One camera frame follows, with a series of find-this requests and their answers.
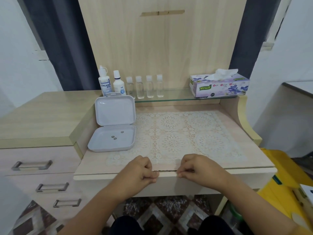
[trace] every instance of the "metal drawer handle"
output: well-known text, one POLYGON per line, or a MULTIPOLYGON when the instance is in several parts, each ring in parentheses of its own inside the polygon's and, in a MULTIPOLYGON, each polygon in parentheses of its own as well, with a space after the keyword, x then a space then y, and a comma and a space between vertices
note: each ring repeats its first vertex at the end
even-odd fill
POLYGON ((43 191, 47 191, 47 190, 66 191, 68 186, 69 186, 68 182, 66 182, 65 184, 49 184, 49 185, 39 184, 39 186, 36 189, 36 192, 43 192, 43 191), (57 188, 41 189, 43 186, 63 186, 63 188, 61 188, 61 189, 57 189, 57 188))
POLYGON ((21 170, 34 170, 34 169, 37 169, 37 170, 47 170, 51 165, 52 165, 52 160, 49 160, 47 162, 47 164, 45 164, 44 166, 21 166, 22 164, 26 164, 26 163, 22 163, 20 161, 16 162, 14 164, 14 166, 12 166, 12 170, 13 171, 21 171, 21 170))
POLYGON ((81 199, 78 200, 56 200, 54 202, 53 208, 60 208, 62 206, 72 206, 72 207, 78 207, 80 205, 81 199), (58 205, 59 202, 76 202, 76 204, 66 204, 66 205, 58 205))

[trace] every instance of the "white wall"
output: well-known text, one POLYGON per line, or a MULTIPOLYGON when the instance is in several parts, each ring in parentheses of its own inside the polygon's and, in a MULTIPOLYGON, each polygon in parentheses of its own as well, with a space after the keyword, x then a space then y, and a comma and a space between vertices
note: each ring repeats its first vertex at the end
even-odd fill
POLYGON ((62 90, 17 0, 0 0, 0 117, 45 91, 62 90))
POLYGON ((290 156, 313 151, 313 99, 281 86, 313 80, 313 0, 292 0, 271 51, 262 51, 247 92, 247 118, 261 146, 290 156))

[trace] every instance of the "drawer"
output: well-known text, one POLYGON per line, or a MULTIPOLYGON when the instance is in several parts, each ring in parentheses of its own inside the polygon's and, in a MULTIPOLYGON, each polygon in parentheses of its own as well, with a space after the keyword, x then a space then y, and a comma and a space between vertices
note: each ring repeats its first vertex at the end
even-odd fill
POLYGON ((74 146, 0 149, 3 175, 75 172, 80 163, 74 146))
POLYGON ((80 189, 75 186, 73 173, 10 175, 6 177, 28 195, 80 192, 80 189))
POLYGON ((73 218, 88 203, 80 193, 33 194, 31 198, 58 220, 73 218))

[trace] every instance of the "wooden dresser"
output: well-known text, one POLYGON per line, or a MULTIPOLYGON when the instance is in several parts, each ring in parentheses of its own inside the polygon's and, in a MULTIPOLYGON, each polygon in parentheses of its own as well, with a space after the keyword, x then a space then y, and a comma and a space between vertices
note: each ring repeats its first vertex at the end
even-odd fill
POLYGON ((95 91, 45 92, 0 119, 0 173, 55 218, 72 218, 87 200, 74 185, 96 129, 95 91))

